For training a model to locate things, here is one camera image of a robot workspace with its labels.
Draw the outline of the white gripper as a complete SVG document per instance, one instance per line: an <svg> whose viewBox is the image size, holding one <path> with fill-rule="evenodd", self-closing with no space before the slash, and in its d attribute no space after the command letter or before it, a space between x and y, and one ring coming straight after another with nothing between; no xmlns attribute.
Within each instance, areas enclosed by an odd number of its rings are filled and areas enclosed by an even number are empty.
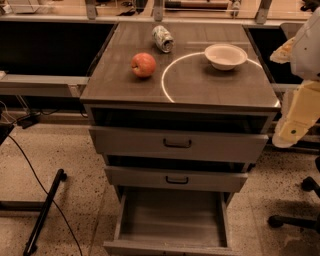
<svg viewBox="0 0 320 256"><path fill-rule="evenodd" d="M270 56L275 63L290 61L292 37L278 47ZM295 145L320 118L320 82L304 81L295 91L289 113L282 114L272 137L272 143L278 148Z"/></svg>

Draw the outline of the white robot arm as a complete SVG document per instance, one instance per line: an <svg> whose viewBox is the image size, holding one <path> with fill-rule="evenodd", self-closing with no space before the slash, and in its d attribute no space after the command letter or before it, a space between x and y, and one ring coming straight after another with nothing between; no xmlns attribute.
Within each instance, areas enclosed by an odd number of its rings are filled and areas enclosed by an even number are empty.
<svg viewBox="0 0 320 256"><path fill-rule="evenodd" d="M271 56L272 62L289 62L291 73L303 82L287 90L282 101L282 117L278 121L272 143L278 148L296 144L320 118L320 7Z"/></svg>

